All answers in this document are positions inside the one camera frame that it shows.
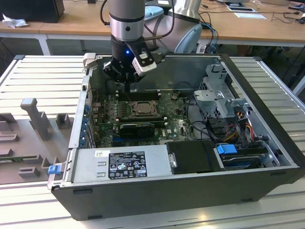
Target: blue cable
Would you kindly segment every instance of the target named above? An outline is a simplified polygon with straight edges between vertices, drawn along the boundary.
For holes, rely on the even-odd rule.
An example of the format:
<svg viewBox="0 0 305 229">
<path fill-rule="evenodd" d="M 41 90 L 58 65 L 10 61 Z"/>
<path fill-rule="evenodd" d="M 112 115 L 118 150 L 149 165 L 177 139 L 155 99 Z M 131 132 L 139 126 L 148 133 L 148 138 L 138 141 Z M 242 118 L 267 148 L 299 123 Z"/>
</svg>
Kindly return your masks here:
<svg viewBox="0 0 305 229">
<path fill-rule="evenodd" d="M 204 26 L 206 26 L 206 27 L 208 27 L 210 30 L 211 30 L 211 32 L 213 33 L 213 36 L 214 36 L 214 45 L 213 45 L 213 47 L 212 47 L 212 49 L 211 49 L 211 52 L 210 53 L 212 53 L 212 51 L 215 49 L 215 47 L 216 47 L 216 33 L 215 33 L 215 30 L 211 27 L 211 26 L 209 26 L 208 24 L 206 24 L 206 23 L 201 23 L 201 24 L 203 24 Z"/>
</svg>

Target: wooden desk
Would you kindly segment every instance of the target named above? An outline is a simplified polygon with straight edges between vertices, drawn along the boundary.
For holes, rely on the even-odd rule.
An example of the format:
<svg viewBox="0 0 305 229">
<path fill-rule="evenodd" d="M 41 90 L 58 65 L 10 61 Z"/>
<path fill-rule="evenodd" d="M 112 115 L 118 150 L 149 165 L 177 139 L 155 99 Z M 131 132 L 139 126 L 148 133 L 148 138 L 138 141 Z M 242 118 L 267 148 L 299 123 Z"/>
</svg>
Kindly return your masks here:
<svg viewBox="0 0 305 229">
<path fill-rule="evenodd" d="M 268 46 L 304 46 L 305 25 L 298 22 L 283 23 L 272 18 L 272 13 L 260 13 L 267 19 L 238 18 L 234 13 L 222 5 L 204 3 L 211 9 L 200 8 L 200 11 L 210 11 L 213 27 L 218 31 L 219 43 L 268 45 Z M 264 4 L 258 12 L 295 12 L 287 7 Z M 207 14 L 202 14 L 205 21 L 209 21 Z M 276 17 L 288 21 L 283 14 L 275 14 Z M 288 14 L 293 18 L 301 18 L 301 14 Z M 210 39 L 210 32 L 203 31 L 202 39 Z"/>
<path fill-rule="evenodd" d="M 272 13 L 261 13 L 267 19 L 238 18 L 222 4 L 202 3 L 209 6 L 202 11 L 210 12 L 212 25 L 218 31 L 219 44 L 244 44 L 263 46 L 290 46 L 303 47 L 305 44 L 305 25 L 293 22 L 285 24 L 280 20 L 271 21 Z M 64 0 L 65 13 L 59 23 L 30 22 L 29 27 L 11 29 L 0 25 L 0 37 L 20 37 L 38 39 L 43 54 L 50 55 L 51 51 L 46 42 L 47 39 L 81 40 L 110 40 L 110 28 L 100 21 L 101 2 L 87 4 L 87 1 L 73 2 Z M 266 4 L 261 6 L 259 12 L 293 12 L 287 7 Z M 106 21 L 109 20 L 108 3 L 103 12 Z M 300 15 L 289 15 L 300 18 Z M 207 43 L 211 39 L 211 32 L 203 30 L 201 43 Z"/>
</svg>

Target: motherboard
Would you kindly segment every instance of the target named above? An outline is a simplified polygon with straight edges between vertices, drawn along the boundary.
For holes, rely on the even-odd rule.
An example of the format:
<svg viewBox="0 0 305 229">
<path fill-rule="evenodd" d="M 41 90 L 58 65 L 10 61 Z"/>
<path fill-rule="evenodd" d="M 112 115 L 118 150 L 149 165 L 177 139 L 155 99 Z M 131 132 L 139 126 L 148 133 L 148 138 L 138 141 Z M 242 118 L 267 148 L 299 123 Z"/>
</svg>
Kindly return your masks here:
<svg viewBox="0 0 305 229">
<path fill-rule="evenodd" d="M 195 140 L 178 92 L 102 95 L 93 105 L 97 147 L 163 145 Z"/>
</svg>

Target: warning label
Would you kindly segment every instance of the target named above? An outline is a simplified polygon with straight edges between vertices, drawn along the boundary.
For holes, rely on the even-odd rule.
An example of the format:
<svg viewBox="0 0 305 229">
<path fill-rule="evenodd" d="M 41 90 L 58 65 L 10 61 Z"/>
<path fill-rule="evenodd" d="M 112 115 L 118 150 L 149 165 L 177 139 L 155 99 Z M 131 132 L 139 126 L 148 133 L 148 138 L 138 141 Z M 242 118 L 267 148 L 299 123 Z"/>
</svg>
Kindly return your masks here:
<svg viewBox="0 0 305 229">
<path fill-rule="evenodd" d="M 147 177 L 144 151 L 109 154 L 108 174 L 111 180 Z"/>
</svg>

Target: floor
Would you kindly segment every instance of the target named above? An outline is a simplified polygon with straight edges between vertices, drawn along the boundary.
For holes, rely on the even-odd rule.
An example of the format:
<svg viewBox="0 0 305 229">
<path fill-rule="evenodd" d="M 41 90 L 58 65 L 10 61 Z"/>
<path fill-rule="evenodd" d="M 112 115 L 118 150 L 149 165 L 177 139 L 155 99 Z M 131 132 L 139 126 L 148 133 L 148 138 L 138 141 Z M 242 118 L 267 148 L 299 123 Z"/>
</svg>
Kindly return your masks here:
<svg viewBox="0 0 305 229">
<path fill-rule="evenodd" d="M 2 41 L 13 55 L 42 55 L 39 43 L 35 39 L 2 38 Z M 84 55 L 86 52 L 103 54 L 111 53 L 110 41 L 85 41 L 85 46 L 87 48 L 86 52 L 81 50 L 79 40 L 48 40 L 48 43 L 54 55 Z M 251 55 L 259 56 L 263 60 L 266 60 L 270 49 L 271 47 L 253 47 Z M 266 63 L 275 74 L 282 78 L 287 68 L 290 66 L 302 48 L 291 48 L 288 51 L 282 49 L 283 51 L 278 53 L 277 51 L 280 49 L 282 48 L 278 47 L 273 56 L 269 58 L 268 61 L 266 60 Z M 238 55 L 236 45 L 221 45 L 220 47 L 217 47 L 217 52 L 226 53 L 230 56 Z M 0 45 L 0 75 L 5 71 L 6 66 L 9 65 L 12 59 L 13 56 L 5 49 L 3 45 Z M 284 79 L 285 83 L 289 82 L 291 75 L 296 73 L 300 64 L 303 62 L 305 62 L 305 52 L 302 53 L 286 75 Z M 305 100 L 305 92 L 300 94 L 300 98 Z"/>
</svg>

